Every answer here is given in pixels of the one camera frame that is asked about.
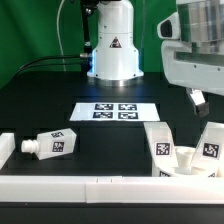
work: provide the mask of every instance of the warning label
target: warning label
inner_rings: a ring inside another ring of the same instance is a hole
[[[110,45],[110,48],[121,48],[121,44],[117,37],[114,38],[112,44]]]

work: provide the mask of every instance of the white bottle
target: white bottle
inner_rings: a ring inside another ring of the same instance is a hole
[[[37,135],[37,140],[22,142],[22,152],[35,153],[39,160],[72,153],[76,134],[70,129],[63,129]]]

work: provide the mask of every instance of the green backdrop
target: green backdrop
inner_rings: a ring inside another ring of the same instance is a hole
[[[61,0],[0,0],[0,88],[26,62],[59,55],[56,16]],[[135,8],[134,44],[142,42],[143,1],[131,0]],[[140,66],[144,72],[162,71],[157,24],[175,11],[175,0],[145,0],[146,31]],[[89,18],[93,46],[97,43],[97,14]],[[79,0],[66,0],[61,14],[61,36],[65,54],[83,51]],[[79,71],[79,67],[70,68]]]

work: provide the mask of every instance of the white paper sheet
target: white paper sheet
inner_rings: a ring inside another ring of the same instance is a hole
[[[160,121],[151,103],[77,103],[70,121]]]

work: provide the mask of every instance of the black table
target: black table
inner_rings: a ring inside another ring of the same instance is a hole
[[[171,128],[175,145],[195,147],[208,121],[224,119],[224,98],[213,94],[206,98],[210,114],[199,118],[193,114],[185,89],[168,84],[163,74],[148,73],[140,85],[110,88],[91,85],[80,73],[24,73],[0,90],[0,134],[14,132],[16,136],[16,150],[0,175],[150,176],[151,156],[142,122],[71,122],[75,104],[155,103],[161,121]],[[73,154],[39,161],[35,155],[21,153],[24,139],[64,128],[77,134]],[[221,205],[0,203],[0,207],[1,224],[22,220],[76,224],[221,223],[224,217]]]

